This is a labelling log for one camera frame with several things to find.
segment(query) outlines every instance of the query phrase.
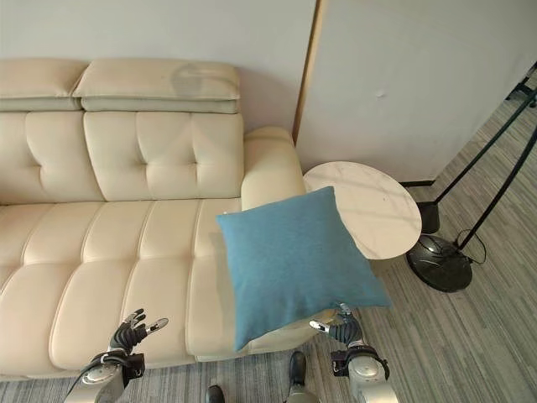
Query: lamp base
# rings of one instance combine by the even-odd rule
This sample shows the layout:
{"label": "lamp base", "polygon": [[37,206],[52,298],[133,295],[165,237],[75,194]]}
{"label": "lamp base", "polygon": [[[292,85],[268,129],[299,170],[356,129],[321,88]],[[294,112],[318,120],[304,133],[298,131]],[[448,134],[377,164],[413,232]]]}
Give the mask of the lamp base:
{"label": "lamp base", "polygon": [[438,203],[434,201],[420,201],[416,203],[421,215],[421,232],[435,233],[440,229],[440,216]]}
{"label": "lamp base", "polygon": [[471,260],[443,238],[422,234],[406,253],[406,260],[416,275],[436,290],[455,292],[472,281]]}

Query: marble tabletop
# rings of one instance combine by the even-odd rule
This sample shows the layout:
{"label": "marble tabletop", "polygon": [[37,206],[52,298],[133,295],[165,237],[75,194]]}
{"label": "marble tabletop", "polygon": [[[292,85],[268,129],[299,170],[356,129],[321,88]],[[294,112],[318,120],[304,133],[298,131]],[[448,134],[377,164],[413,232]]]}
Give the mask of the marble tabletop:
{"label": "marble tabletop", "polygon": [[421,233],[412,196],[380,170],[354,162],[328,162],[304,175],[308,191],[334,186],[337,210],[368,259],[389,259],[411,249]]}

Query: black lamp stand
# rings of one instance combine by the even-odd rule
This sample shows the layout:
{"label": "black lamp stand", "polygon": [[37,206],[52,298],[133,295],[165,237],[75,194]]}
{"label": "black lamp stand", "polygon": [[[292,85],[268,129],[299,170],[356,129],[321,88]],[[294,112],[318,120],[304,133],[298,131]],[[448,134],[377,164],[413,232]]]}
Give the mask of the black lamp stand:
{"label": "black lamp stand", "polygon": [[490,212],[498,204],[505,191],[513,182],[515,176],[519,173],[520,168],[528,158],[529,153],[537,142],[537,126],[529,142],[526,144],[524,151],[519,157],[513,170],[493,198],[487,209],[479,217],[468,235],[459,244],[457,241],[449,242],[443,238],[429,235],[434,233],[440,227],[438,215],[438,203],[443,197],[455,186],[455,184],[476,164],[476,162],[487,152],[488,149],[499,139],[507,130],[510,124],[519,116],[519,114],[532,102],[537,95],[537,89],[533,90],[526,100],[515,111],[513,116],[500,128],[494,137],[485,145],[479,154],[468,164],[468,166],[459,174],[459,176],[436,198],[434,201],[418,203],[423,222],[423,234],[420,236],[418,243],[406,254],[406,259],[410,268],[420,277],[427,285],[444,291],[454,292],[462,290],[470,285],[472,281],[472,260],[468,258],[462,250],[476,234],[483,222],[487,219]]}

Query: sofa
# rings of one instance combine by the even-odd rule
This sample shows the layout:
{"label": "sofa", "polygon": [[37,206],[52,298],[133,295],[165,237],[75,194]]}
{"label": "sofa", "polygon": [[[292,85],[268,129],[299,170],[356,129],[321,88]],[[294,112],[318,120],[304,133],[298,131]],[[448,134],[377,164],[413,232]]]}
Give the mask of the sofa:
{"label": "sofa", "polygon": [[169,318],[148,368],[302,344],[308,320],[234,351],[215,217],[304,192],[285,130],[244,134],[232,66],[1,60],[0,380],[77,374],[140,307]]}

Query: striped carpet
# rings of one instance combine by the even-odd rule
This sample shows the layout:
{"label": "striped carpet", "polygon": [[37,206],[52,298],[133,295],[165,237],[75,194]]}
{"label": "striped carpet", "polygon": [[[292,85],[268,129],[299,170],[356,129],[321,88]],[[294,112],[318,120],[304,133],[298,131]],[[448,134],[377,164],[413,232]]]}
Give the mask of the striped carpet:
{"label": "striped carpet", "polygon": [[[411,192],[429,200],[443,189],[520,104],[503,102],[475,138],[429,188]],[[527,109],[473,171],[441,203],[440,235],[452,240],[469,228],[510,172],[537,124]],[[373,269],[394,307],[363,309],[368,341],[389,361],[390,381],[401,402],[537,401],[537,150],[479,231],[487,262],[474,265],[464,291],[443,294],[424,285],[404,258],[377,261]],[[482,257],[472,240],[467,254]],[[322,335],[302,346],[309,389],[324,402],[350,402],[347,382],[331,376],[329,352],[339,345]],[[156,369],[135,380],[121,402],[202,402],[218,383],[227,400],[283,401],[291,352],[220,363]],[[1,402],[63,401],[70,379],[0,383]]]}

